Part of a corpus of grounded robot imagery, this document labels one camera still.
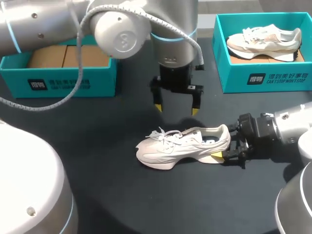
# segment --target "robotic arm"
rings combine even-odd
[[[78,32],[81,36],[94,35],[106,54],[125,59],[137,53],[151,33],[160,69],[160,76],[150,83],[154,104],[162,111],[161,88],[191,94],[195,114],[203,92],[202,86],[191,85],[196,53],[199,58],[196,70],[204,69],[202,53],[195,41],[197,5],[198,0],[185,0],[183,4],[180,0],[2,1],[0,56],[58,44],[75,38]]]
[[[275,203],[275,219],[281,234],[312,233],[312,102],[301,104],[274,114],[262,114],[253,118],[241,115],[235,124],[229,125],[237,132],[236,149],[225,153],[228,161],[252,159],[250,153],[268,143],[298,142],[304,169],[280,191]]]

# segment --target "light blue ring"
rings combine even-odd
[[[196,28],[191,34],[189,34],[189,37],[193,36],[194,33],[195,33],[196,31],[197,31],[197,28]],[[161,37],[155,35],[154,33],[151,33],[151,35],[152,35],[154,38],[158,39],[158,40],[167,41],[167,42],[177,42],[177,41],[182,41],[182,40],[184,40],[184,38],[175,38],[175,39],[161,38]]]
[[[5,13],[6,10],[5,10],[5,5],[4,5],[4,2],[3,2],[3,1],[1,2],[1,8],[2,8],[2,12],[4,13],[4,20],[5,20],[5,22],[6,22],[6,25],[8,26],[8,30],[9,30],[9,33],[10,33],[10,35],[11,35],[12,42],[13,42],[13,44],[15,45],[15,48],[16,48],[17,52],[21,53],[19,44],[18,44],[18,42],[17,42],[17,40],[16,40],[16,37],[15,37],[15,35],[14,35],[14,33],[13,33],[13,29],[12,29],[12,27],[11,27],[10,21],[6,18],[6,13]]]
[[[74,208],[74,196],[72,195],[72,209],[70,210],[70,213],[69,213],[69,216],[68,216],[68,220],[67,222],[65,223],[65,226],[63,227],[63,229],[59,232],[59,234],[62,234],[63,231],[65,230],[65,228],[67,227],[68,223],[69,223],[69,220],[70,220],[70,217],[72,216],[72,213],[73,213],[73,208]]]

